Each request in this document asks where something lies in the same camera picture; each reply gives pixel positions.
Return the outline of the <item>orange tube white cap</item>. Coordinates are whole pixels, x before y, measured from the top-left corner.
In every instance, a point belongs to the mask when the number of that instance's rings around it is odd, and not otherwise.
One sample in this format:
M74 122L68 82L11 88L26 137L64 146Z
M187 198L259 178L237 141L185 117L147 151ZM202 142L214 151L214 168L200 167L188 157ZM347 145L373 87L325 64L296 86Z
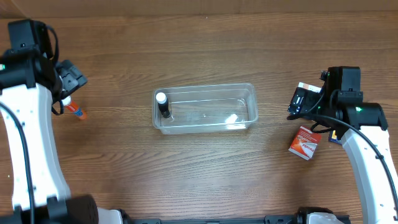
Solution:
M65 99L63 99L62 103L64 107L71 111L80 120L86 119L86 112L72 100L71 96L67 96Z

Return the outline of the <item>red Panadol box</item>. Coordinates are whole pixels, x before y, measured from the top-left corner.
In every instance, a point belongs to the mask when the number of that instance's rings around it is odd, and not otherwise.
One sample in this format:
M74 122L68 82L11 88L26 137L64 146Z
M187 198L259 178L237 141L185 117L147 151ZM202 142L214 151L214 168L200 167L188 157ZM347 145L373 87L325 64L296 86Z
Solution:
M321 138L321 134L314 133L307 127L301 126L288 151L308 161L313 157Z

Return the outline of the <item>blue VapoDrops lozenge box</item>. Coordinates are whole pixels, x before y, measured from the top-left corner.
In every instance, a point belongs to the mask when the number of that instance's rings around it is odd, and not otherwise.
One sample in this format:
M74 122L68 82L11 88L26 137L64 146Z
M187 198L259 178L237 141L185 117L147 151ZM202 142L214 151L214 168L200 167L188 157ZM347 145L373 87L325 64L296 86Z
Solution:
M333 130L333 131L331 131L329 133L328 141L336 143L336 144L341 144L341 141L336 136L336 131L335 130Z

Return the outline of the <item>black tube white cap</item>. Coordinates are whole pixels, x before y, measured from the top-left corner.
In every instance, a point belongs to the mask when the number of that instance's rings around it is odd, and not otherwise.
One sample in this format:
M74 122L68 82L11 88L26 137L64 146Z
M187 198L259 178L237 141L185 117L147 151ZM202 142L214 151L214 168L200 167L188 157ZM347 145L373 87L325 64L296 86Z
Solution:
M169 108L169 99L166 94L163 92L159 92L155 96L159 111L164 118L169 118L171 115Z

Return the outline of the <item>white Hansaplast box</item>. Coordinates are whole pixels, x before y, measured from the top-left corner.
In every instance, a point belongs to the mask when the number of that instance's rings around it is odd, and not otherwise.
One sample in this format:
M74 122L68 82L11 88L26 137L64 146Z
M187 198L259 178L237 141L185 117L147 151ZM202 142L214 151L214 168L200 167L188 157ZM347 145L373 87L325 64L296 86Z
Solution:
M314 93L320 93L322 89L317 86L313 86L313 85L310 85L307 83L300 82L297 86L297 90L298 90L298 92L312 91Z

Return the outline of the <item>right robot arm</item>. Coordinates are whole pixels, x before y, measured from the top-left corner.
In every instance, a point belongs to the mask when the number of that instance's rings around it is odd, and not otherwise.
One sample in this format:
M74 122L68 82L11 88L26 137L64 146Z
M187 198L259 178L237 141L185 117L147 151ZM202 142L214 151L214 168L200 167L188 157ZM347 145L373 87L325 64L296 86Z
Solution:
M320 79L322 87L298 84L288 119L312 120L336 134L353 168L364 223L397 223L397 172L382 106L364 102L359 67L330 67Z

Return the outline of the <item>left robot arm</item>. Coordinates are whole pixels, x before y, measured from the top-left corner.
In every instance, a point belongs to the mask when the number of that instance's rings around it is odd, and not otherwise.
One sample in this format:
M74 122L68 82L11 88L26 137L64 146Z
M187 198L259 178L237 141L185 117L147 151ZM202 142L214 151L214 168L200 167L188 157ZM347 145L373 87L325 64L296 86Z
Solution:
M2 223L122 223L119 210L99 208L90 195L72 197L53 135L54 104L82 87L86 77L59 61L54 29L31 19L10 22L11 48L1 56L1 115L11 153L13 213Z

